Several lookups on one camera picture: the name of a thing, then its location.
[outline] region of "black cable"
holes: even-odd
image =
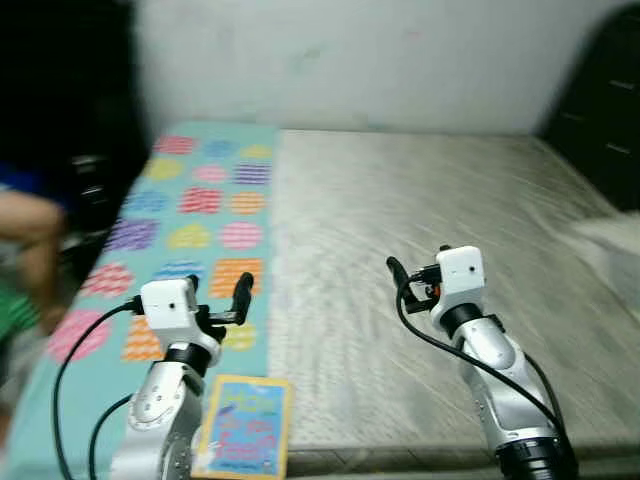
[[[558,402],[558,397],[556,397],[556,392],[553,391],[551,382],[549,382],[549,379],[545,375],[540,365],[538,365],[538,362],[536,362],[532,357],[530,357],[528,353],[524,352],[524,358],[527,360],[527,362],[529,362],[529,364],[533,367],[533,369],[538,374],[538,377],[540,378],[540,381],[542,382],[542,385],[544,386],[544,389],[547,392],[549,401],[551,402],[551,408],[553,410],[553,414],[558,419],[558,422],[560,422],[560,425],[562,425],[562,428],[564,428],[564,418],[562,418],[560,403]]]
[[[96,476],[96,442],[98,441],[100,428],[102,428],[102,424],[105,422],[105,420],[109,418],[109,415],[115,412],[122,405],[128,403],[129,400],[131,400],[131,397],[132,395],[129,394],[107,408],[96,422],[95,427],[93,427],[93,431],[91,432],[91,440],[89,441],[89,478],[91,480],[98,480],[98,477]]]
[[[53,441],[56,448],[56,457],[58,458],[58,466],[60,468],[60,473],[62,473],[62,476],[64,477],[65,480],[73,480],[73,476],[71,475],[69,464],[67,463],[67,459],[64,455],[64,449],[62,448],[62,439],[60,435],[59,396],[60,396],[60,383],[62,381],[62,375],[67,369],[67,366],[69,365],[69,361],[73,357],[73,354],[76,353],[76,350],[78,349],[78,347],[82,344],[82,342],[84,342],[84,340],[89,335],[91,335],[91,332],[93,332],[98,327],[98,325],[100,325],[107,318],[115,315],[116,313],[132,310],[133,308],[135,308],[133,303],[127,302],[124,305],[120,305],[119,307],[109,310],[107,313],[105,313],[99,319],[93,322],[91,326],[89,326],[89,328],[87,328],[84,331],[84,333],[80,336],[80,338],[78,338],[78,340],[73,345],[73,347],[71,347],[71,350],[69,350],[67,357],[64,359],[64,361],[62,362],[62,365],[60,365],[60,369],[58,370],[58,375],[56,376],[56,380],[53,385],[53,399],[51,403],[51,421],[53,423]]]
[[[570,461],[572,462],[572,464],[574,465],[574,467],[575,467],[575,469],[577,471],[578,462],[577,462],[575,453],[573,451],[573,448],[571,447],[571,442],[569,441],[569,437],[567,436],[567,433],[566,433],[566,431],[564,429],[564,425],[558,420],[558,418],[556,418],[556,416],[547,408],[547,406],[545,404],[540,402],[537,398],[535,398],[533,395],[531,395],[529,392],[527,392],[524,388],[522,388],[516,382],[514,382],[510,378],[502,375],[496,369],[490,367],[489,365],[487,365],[484,362],[481,362],[477,358],[472,357],[471,355],[467,355],[466,353],[461,352],[460,350],[458,350],[458,349],[456,349],[454,347],[451,347],[450,345],[447,345],[446,343],[441,342],[440,340],[438,340],[438,339],[436,339],[434,337],[431,337],[430,335],[427,335],[424,332],[421,332],[416,327],[414,327],[411,322],[409,322],[407,317],[404,315],[404,312],[402,311],[402,292],[406,288],[409,287],[409,284],[412,281],[413,280],[411,278],[405,280],[402,283],[402,285],[400,285],[400,287],[398,288],[398,291],[396,293],[396,310],[398,312],[398,316],[400,317],[400,321],[402,322],[402,324],[405,327],[407,327],[407,329],[411,333],[413,333],[416,337],[418,337],[421,340],[424,340],[425,342],[429,343],[430,345],[432,345],[432,346],[434,346],[436,348],[439,348],[440,350],[444,350],[445,352],[448,352],[451,355],[453,355],[455,357],[458,357],[459,359],[464,360],[465,362],[470,363],[474,367],[477,367],[480,370],[488,373],[489,375],[491,375],[492,377],[496,378],[497,380],[500,380],[502,383],[504,383],[508,387],[512,388],[513,390],[518,392],[520,395],[522,395],[524,398],[526,398],[531,403],[533,403],[533,405],[535,405],[535,407],[538,408],[538,410],[540,410],[545,417],[547,417],[549,422],[551,422],[551,424],[553,424],[554,428],[556,429],[556,431],[558,433],[558,436],[560,437],[560,441],[561,441],[564,449],[566,449],[566,452],[567,452],[567,454],[569,456]]]

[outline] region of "blue book cover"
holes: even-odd
[[[286,380],[218,375],[192,475],[285,478],[290,409]]]

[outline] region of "dark furniture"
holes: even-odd
[[[541,136],[620,210],[640,209],[640,6],[594,35]]]
[[[147,158],[137,108],[133,7],[119,0],[5,0],[0,5],[0,162],[44,179],[84,240],[91,268]]]

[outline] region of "polka dot pattern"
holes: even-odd
[[[222,183],[227,172],[220,165],[204,165],[193,170],[193,179],[207,183]]]
[[[266,205],[264,195],[257,192],[241,192],[231,197],[231,211],[238,215],[253,215]]]
[[[165,135],[158,139],[153,150],[160,153],[170,153],[172,155],[188,155],[193,150],[194,145],[195,140],[191,137]]]
[[[256,344],[256,327],[251,323],[227,326],[227,336],[222,342],[223,348],[230,348],[236,352],[250,350]]]
[[[213,298],[231,298],[236,282],[244,272],[253,275],[251,293],[257,295],[262,290],[261,258],[222,258],[218,260],[209,280],[209,296]]]
[[[218,213],[222,192],[211,188],[191,187],[185,190],[180,204],[181,213]]]
[[[212,158],[229,157],[235,153],[238,146],[229,140],[214,140],[204,147],[204,153]]]
[[[270,178],[270,165],[241,163],[233,171],[233,183],[238,185],[266,185]]]
[[[114,298],[123,295],[133,283],[133,274],[124,264],[113,262],[95,269],[82,286],[80,295]]]
[[[153,275],[153,280],[185,278],[189,275],[195,275],[202,280],[204,277],[204,265],[201,262],[194,262],[191,260],[175,260],[168,262]]]
[[[151,245],[158,229],[157,220],[118,220],[105,250],[142,250]]]
[[[124,203],[124,209],[127,212],[160,212],[168,202],[168,196],[164,193],[151,191],[142,191],[131,193]]]
[[[156,158],[151,160],[144,174],[152,180],[169,180],[182,173],[184,166],[173,158]]]
[[[82,336],[84,331],[91,326],[102,312],[96,310],[75,310],[67,315],[64,321],[47,344],[47,351],[58,362],[62,363],[67,357],[73,345]],[[71,361],[77,361],[87,357],[100,348],[109,338],[110,327],[108,321],[101,323],[91,332],[80,347],[73,354]]]
[[[162,360],[164,352],[158,337],[151,331],[144,315],[136,315],[131,322],[127,344],[122,352],[125,362]]]
[[[234,222],[222,228],[222,245],[233,250],[254,248],[262,240],[262,229],[248,222]]]
[[[211,243],[212,235],[197,223],[179,228],[169,237],[170,248],[205,248]]]
[[[241,152],[245,158],[269,158],[271,155],[271,148],[266,145],[251,145]]]

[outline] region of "orange circle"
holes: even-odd
[[[239,215],[252,215],[262,210],[265,203],[261,193],[240,192],[231,198],[231,211]]]

